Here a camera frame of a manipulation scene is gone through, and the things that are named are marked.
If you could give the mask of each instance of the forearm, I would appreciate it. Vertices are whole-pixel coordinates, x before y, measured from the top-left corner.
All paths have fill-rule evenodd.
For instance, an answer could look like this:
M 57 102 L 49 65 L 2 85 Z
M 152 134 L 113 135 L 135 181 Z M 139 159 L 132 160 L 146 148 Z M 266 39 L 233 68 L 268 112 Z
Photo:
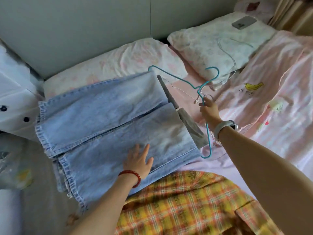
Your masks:
M 312 182 L 277 154 L 230 127 L 219 139 L 248 187 L 285 234 L 313 234 Z
M 114 234 L 125 200 L 136 182 L 137 177 L 133 174 L 120 175 L 100 199 L 96 209 L 85 217 L 71 235 Z

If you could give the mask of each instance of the red bracelet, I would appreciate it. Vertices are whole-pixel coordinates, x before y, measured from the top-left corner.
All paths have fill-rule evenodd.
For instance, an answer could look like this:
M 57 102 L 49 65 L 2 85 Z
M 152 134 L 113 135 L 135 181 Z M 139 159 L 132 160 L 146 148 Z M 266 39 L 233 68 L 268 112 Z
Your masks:
M 133 188 L 136 188 L 137 186 L 139 186 L 139 184 L 140 184 L 140 182 L 141 182 L 141 177 L 140 177 L 140 175 L 139 175 L 137 172 L 135 172 L 135 171 L 124 170 L 124 171 L 122 171 L 118 176 L 123 175 L 123 174 L 127 174 L 127 173 L 134 174 L 134 175 L 137 176 L 137 178 L 138 178 L 138 182 L 137 182 L 136 185 L 133 186 Z

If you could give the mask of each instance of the white watch strap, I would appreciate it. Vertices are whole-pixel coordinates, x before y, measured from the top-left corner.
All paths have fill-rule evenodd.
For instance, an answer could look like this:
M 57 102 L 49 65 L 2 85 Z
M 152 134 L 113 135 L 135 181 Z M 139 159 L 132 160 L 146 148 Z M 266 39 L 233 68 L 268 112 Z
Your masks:
M 219 132 L 221 132 L 221 130 L 226 127 L 226 126 L 234 126 L 236 125 L 235 122 L 233 122 L 232 120 L 227 120 L 227 121 L 223 121 L 221 123 L 219 123 L 214 130 L 214 137 L 217 139 L 217 141 L 219 141 L 218 138 L 218 134 Z

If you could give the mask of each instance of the brown curtain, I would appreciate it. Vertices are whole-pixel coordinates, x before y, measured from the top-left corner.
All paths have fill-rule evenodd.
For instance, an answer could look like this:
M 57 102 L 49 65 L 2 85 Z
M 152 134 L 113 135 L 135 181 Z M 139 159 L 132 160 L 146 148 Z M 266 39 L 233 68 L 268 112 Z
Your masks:
M 313 0 L 280 0 L 269 25 L 277 30 L 313 36 Z

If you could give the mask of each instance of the black knob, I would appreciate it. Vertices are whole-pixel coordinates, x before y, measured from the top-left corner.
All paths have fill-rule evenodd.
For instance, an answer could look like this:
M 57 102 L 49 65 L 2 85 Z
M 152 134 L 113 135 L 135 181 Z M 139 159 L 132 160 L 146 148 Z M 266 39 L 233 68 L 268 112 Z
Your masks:
M 0 110 L 1 110 L 1 111 L 7 111 L 7 107 L 6 107 L 6 106 L 1 106 L 1 107 L 0 107 Z

